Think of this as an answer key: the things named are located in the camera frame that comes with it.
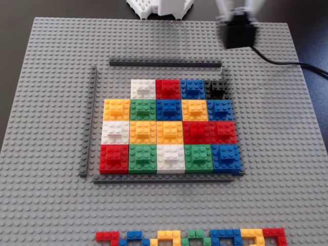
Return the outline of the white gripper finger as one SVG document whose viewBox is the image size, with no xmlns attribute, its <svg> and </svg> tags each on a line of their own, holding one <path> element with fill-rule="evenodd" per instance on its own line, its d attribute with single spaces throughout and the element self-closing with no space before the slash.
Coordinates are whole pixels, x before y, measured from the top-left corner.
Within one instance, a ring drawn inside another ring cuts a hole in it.
<svg viewBox="0 0 328 246">
<path fill-rule="evenodd" d="M 217 19 L 220 22 L 230 21 L 231 19 L 231 1 L 230 0 L 216 0 L 216 5 L 219 11 Z"/>
<path fill-rule="evenodd" d="M 261 10 L 265 0 L 245 0 L 244 2 L 244 13 L 243 24 L 256 25 L 258 24 L 256 14 Z"/>
</svg>

